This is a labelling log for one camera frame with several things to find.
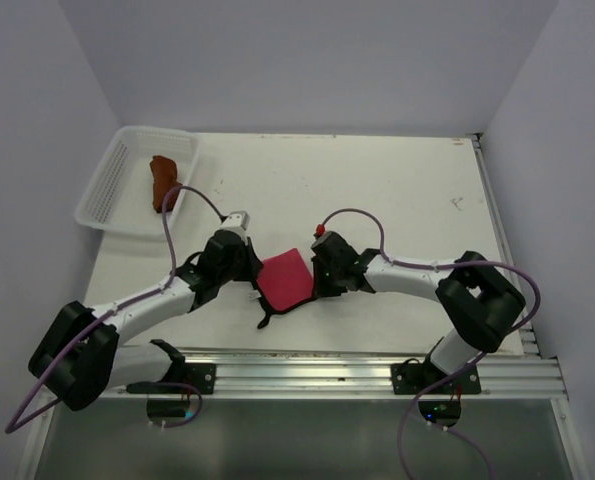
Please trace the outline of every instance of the red cloth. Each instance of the red cloth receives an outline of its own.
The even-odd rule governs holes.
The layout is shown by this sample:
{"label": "red cloth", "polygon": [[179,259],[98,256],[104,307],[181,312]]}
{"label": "red cloth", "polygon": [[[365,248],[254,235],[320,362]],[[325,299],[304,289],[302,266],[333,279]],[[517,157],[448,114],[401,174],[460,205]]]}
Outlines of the red cloth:
{"label": "red cloth", "polygon": [[310,298],[313,276],[296,248],[262,263],[257,285],[275,310],[281,312]]}

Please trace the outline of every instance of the brown object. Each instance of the brown object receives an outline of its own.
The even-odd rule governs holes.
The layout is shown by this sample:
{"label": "brown object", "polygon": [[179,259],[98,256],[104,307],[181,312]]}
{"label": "brown object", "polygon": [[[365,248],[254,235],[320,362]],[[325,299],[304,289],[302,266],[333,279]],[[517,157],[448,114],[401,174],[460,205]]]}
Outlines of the brown object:
{"label": "brown object", "polygon": [[[181,185],[177,181],[177,164],[170,158],[161,155],[155,155],[150,162],[150,171],[153,172],[153,208],[157,213],[161,213],[164,204],[164,197],[173,187]],[[179,191],[173,193],[168,199],[166,211],[170,212],[177,202]]]}

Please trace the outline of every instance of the laundry basket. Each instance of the laundry basket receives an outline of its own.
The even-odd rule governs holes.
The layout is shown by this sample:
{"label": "laundry basket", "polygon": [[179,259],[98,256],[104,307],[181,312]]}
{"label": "laundry basket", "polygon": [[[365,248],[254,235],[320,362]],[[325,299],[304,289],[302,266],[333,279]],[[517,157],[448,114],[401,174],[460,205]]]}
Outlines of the laundry basket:
{"label": "laundry basket", "polygon": [[[152,127],[123,127],[97,166],[75,211],[81,225],[109,232],[162,237],[161,214],[153,209],[150,162],[163,155],[177,164],[177,180],[188,185],[199,157],[199,135]],[[168,215],[172,227],[185,195]]]}

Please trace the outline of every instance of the white wall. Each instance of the white wall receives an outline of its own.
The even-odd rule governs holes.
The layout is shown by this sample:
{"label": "white wall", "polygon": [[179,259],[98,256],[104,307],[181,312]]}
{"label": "white wall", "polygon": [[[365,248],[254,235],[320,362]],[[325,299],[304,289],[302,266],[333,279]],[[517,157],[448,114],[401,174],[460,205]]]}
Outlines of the white wall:
{"label": "white wall", "polygon": [[534,322],[559,356],[595,471],[595,0],[561,0],[484,135],[515,260],[534,273]]}
{"label": "white wall", "polygon": [[87,285],[98,239],[73,210],[118,126],[59,5],[0,1],[0,479],[28,433],[4,434],[28,359]]}
{"label": "white wall", "polygon": [[482,131],[556,0],[61,0],[123,123]]}

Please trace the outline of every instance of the tabletop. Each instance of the tabletop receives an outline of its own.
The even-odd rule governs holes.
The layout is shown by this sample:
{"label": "tabletop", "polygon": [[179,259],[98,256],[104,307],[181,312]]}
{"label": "tabletop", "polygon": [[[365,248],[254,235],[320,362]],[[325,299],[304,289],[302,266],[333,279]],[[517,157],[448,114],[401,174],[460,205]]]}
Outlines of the tabletop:
{"label": "tabletop", "polygon": [[[458,258],[476,250],[500,260],[477,158],[469,139],[368,136],[202,134],[191,185],[225,213],[245,210],[261,259],[299,249],[310,268],[315,227],[333,210],[376,215],[391,256]],[[147,194],[151,184],[144,185]],[[135,209],[150,208],[150,200]],[[171,233],[179,261],[202,250],[219,221],[187,194]],[[377,228],[355,214],[327,225],[359,252],[378,247]],[[109,302],[160,281],[170,269],[164,240],[104,235],[85,304]],[[178,347],[240,350],[425,354],[452,328],[443,308],[402,294],[348,293],[275,316],[262,330],[250,284],[229,283],[199,310],[132,339]],[[523,355],[519,334],[499,352]]]}

